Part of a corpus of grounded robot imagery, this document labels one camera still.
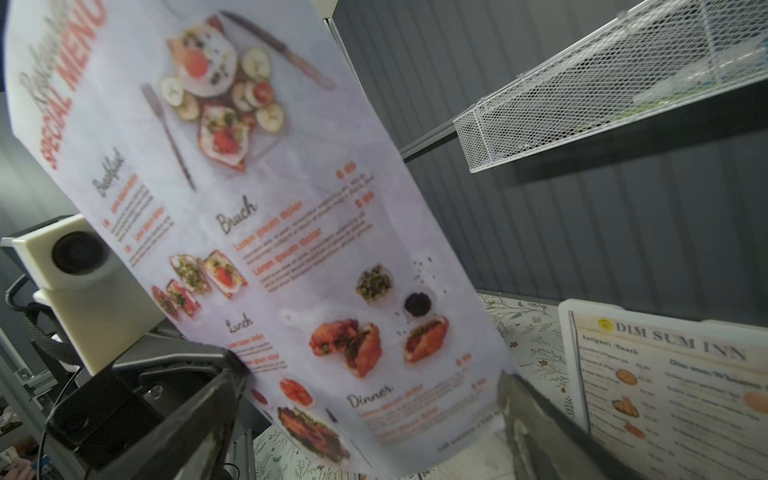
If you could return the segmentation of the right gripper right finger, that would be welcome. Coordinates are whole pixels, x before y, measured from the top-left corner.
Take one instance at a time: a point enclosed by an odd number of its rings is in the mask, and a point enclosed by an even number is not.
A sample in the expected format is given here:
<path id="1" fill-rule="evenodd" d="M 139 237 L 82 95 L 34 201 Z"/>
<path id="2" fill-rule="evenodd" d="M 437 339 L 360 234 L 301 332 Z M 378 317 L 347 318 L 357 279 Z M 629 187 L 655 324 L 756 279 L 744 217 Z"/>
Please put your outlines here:
<path id="1" fill-rule="evenodd" d="M 517 479 L 639 479 L 519 375 L 503 372 L 497 401 Z"/>

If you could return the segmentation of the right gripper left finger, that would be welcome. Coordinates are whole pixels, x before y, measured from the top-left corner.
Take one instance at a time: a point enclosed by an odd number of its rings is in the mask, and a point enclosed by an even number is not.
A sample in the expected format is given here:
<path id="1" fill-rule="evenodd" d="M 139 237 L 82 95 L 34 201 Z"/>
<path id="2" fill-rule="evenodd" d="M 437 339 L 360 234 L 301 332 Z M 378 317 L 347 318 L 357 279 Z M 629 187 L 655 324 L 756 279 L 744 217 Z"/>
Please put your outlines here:
<path id="1" fill-rule="evenodd" d="M 139 376 L 139 405 L 154 417 L 109 426 L 96 436 L 107 455 L 88 479 L 237 479 L 226 466 L 238 403 L 246 383 L 239 369 L 175 365 Z"/>

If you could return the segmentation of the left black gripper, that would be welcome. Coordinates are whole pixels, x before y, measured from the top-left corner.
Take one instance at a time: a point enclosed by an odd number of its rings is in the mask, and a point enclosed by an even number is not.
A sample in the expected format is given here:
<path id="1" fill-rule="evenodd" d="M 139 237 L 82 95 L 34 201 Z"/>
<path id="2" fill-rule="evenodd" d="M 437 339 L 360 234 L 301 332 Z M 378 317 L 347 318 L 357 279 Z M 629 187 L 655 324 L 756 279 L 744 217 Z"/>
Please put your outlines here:
<path id="1" fill-rule="evenodd" d="M 246 383 L 249 377 L 243 362 L 225 348 L 147 334 L 53 408 L 46 421 L 48 435 L 87 468 L 105 460 L 107 455 L 96 446 L 99 433 L 106 433 L 109 426 L 127 425 L 132 418 L 144 425 L 154 417 L 139 405 L 138 397 L 146 389 L 139 376 L 175 365 L 239 369 L 246 374 Z"/>

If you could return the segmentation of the pink special menu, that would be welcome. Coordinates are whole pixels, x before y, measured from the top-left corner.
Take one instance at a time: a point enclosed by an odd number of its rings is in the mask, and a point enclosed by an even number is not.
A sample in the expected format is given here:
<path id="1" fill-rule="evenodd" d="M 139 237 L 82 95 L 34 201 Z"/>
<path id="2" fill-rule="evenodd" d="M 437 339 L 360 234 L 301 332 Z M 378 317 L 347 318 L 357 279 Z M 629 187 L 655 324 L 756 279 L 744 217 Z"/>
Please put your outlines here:
<path id="1" fill-rule="evenodd" d="M 414 474 L 501 429 L 514 368 L 308 1 L 12 1 L 11 130 L 305 455 Z"/>

